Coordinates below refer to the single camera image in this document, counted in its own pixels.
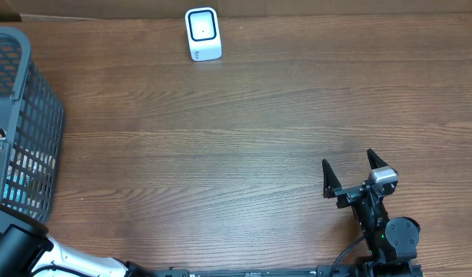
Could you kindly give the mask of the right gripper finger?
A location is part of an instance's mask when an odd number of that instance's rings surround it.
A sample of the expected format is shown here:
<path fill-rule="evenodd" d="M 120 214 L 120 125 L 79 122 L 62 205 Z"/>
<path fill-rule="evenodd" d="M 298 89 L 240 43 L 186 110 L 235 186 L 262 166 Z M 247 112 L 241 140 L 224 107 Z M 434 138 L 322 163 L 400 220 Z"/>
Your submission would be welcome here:
<path fill-rule="evenodd" d="M 367 150 L 367 158 L 371 169 L 379 169 L 388 166 L 388 164 L 383 159 L 381 159 L 373 149 Z"/>
<path fill-rule="evenodd" d="M 336 192 L 342 190 L 342 185 L 339 182 L 327 159 L 322 160 L 322 169 L 324 174 L 323 196 L 326 199 L 335 198 Z"/>

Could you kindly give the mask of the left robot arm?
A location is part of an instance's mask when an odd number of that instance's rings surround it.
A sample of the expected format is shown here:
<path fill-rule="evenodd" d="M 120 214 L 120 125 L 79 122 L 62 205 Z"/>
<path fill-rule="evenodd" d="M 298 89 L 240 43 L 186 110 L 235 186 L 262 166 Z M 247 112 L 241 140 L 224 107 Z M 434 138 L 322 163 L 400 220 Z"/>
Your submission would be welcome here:
<path fill-rule="evenodd" d="M 153 276 L 133 262 L 60 244 L 40 221 L 0 203 L 0 276 Z"/>

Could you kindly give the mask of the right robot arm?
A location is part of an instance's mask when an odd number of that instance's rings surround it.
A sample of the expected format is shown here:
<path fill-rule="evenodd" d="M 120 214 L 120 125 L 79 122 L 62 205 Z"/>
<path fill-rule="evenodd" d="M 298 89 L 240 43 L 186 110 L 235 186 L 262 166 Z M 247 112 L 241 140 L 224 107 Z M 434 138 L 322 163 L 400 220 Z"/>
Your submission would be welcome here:
<path fill-rule="evenodd" d="M 371 171 L 360 185 L 343 188 L 330 163 L 324 159 L 323 197 L 336 199 L 339 209 L 350 207 L 361 227 L 361 237 L 339 254 L 330 266 L 320 265 L 317 273 L 326 276 L 422 276 L 417 257 L 420 225 L 410 217 L 390 218 L 384 206 L 386 196 L 394 193 L 398 172 L 381 159 L 373 149 L 367 150 Z M 369 255 L 356 258 L 353 265 L 339 266 L 340 261 L 361 242 Z"/>

